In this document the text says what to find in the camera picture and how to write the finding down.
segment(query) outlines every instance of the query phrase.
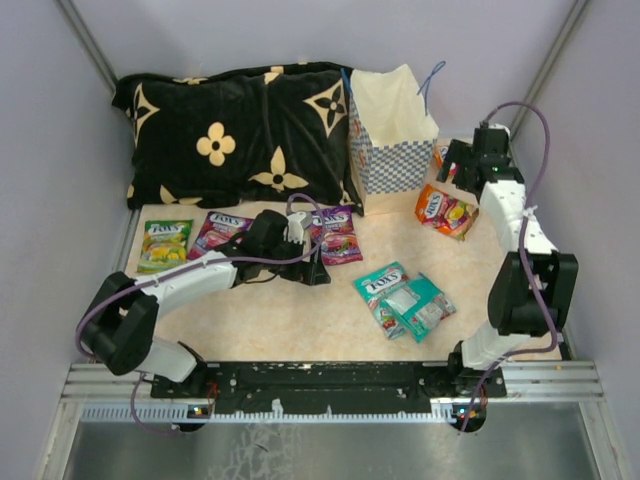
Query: fox's candy packet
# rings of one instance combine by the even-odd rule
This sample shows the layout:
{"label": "fox's candy packet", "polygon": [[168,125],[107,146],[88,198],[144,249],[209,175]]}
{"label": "fox's candy packet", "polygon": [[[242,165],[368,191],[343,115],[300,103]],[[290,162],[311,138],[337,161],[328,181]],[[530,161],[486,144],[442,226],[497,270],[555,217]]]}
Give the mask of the fox's candy packet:
{"label": "fox's candy packet", "polygon": [[393,262],[353,282],[388,339],[403,335],[405,330],[396,319],[393,310],[383,306],[380,302],[386,295],[403,287],[408,281],[409,277],[402,265]]}
{"label": "fox's candy packet", "polygon": [[[444,158],[447,156],[447,152],[449,151],[449,145],[438,145],[433,150],[433,158],[436,161],[436,165],[438,168],[442,168],[442,164],[444,163]],[[456,162],[451,163],[451,168],[449,168],[449,174],[447,178],[455,177],[458,172],[458,164]]]}
{"label": "fox's candy packet", "polygon": [[186,262],[193,220],[151,220],[144,224],[138,272],[157,273]]}
{"label": "fox's candy packet", "polygon": [[418,343],[440,320],[456,312],[453,303],[422,273],[383,298],[381,304],[394,313]]}
{"label": "fox's candy packet", "polygon": [[228,242],[236,233],[246,231],[252,222],[251,218],[236,217],[228,213],[216,211],[207,213],[207,218],[187,258],[189,260],[200,258],[214,247]]}
{"label": "fox's candy packet", "polygon": [[427,185],[418,197],[415,213],[423,225],[464,240],[478,217],[478,207],[458,200],[433,185]]}
{"label": "fox's candy packet", "polygon": [[[342,265],[362,260],[356,232],[353,229],[351,207],[325,208],[321,212],[326,228],[321,246],[322,262],[325,265]],[[309,228],[311,238],[317,242],[322,234],[322,223],[315,212]]]}

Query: red candy packet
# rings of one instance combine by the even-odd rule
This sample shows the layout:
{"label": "red candy packet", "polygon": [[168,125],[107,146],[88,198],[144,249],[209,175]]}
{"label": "red candy packet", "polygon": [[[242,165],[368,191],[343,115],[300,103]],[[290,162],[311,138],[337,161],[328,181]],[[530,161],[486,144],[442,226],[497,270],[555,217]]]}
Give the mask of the red candy packet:
{"label": "red candy packet", "polygon": [[[342,265],[362,260],[356,232],[353,229],[351,207],[325,208],[321,211],[326,227],[321,247],[323,263],[325,265]],[[317,242],[322,234],[322,223],[315,212],[309,228],[311,238]]]}
{"label": "red candy packet", "polygon": [[207,219],[198,233],[193,247],[189,250],[187,258],[195,260],[218,245],[227,243],[229,239],[238,232],[246,231],[253,219],[236,217],[228,213],[211,211],[207,213]]}

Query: white wall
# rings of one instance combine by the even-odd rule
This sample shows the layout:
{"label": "white wall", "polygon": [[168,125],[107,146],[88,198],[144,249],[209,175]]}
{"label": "white wall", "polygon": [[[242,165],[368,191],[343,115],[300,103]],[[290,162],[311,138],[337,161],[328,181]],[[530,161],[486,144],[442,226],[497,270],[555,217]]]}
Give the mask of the white wall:
{"label": "white wall", "polygon": [[[580,356],[593,358],[640,478],[640,2],[592,2],[538,106],[551,125],[539,217],[578,257],[569,322]],[[542,130],[532,116],[516,141],[533,178]]]}
{"label": "white wall", "polygon": [[0,478],[26,480],[123,233],[132,142],[52,1],[1,2],[0,36]]}
{"label": "white wall", "polygon": [[[570,0],[75,0],[118,76],[175,76],[300,60],[422,79],[440,60],[431,109],[444,136],[521,100]],[[497,118],[509,123],[516,112]]]}

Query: blue bag handle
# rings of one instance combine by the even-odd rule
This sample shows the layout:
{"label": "blue bag handle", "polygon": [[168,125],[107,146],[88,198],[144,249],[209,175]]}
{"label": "blue bag handle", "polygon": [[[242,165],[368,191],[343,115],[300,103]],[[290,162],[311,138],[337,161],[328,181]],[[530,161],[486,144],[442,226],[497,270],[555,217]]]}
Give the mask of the blue bag handle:
{"label": "blue bag handle", "polygon": [[429,87],[431,86],[431,79],[435,76],[436,73],[442,70],[442,68],[446,64],[447,62],[445,62],[444,60],[441,60],[438,63],[436,63],[436,66],[433,67],[433,70],[431,70],[431,73],[427,76],[424,82],[422,82],[422,85],[420,85],[420,88],[418,89],[418,93],[416,93],[416,95],[420,95],[420,93],[424,90],[424,114],[425,115],[429,115],[429,109],[427,108],[427,101],[428,101],[427,98],[429,96]]}
{"label": "blue bag handle", "polygon": [[340,69],[340,75],[342,75],[342,82],[344,83],[344,88],[349,91],[350,95],[353,95],[353,91],[351,90],[351,82],[349,81],[349,77],[347,77],[347,72],[344,68]]}

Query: pillow with floral pattern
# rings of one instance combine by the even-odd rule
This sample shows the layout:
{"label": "pillow with floral pattern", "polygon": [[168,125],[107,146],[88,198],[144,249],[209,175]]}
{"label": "pillow with floral pattern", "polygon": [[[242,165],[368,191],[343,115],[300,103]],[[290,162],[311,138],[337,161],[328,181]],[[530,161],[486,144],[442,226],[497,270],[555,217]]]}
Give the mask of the pillow with floral pattern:
{"label": "pillow with floral pattern", "polygon": [[133,125],[129,208],[218,208],[300,192],[362,214],[349,164],[343,68],[351,73],[318,62],[207,78],[122,78],[113,105]]}

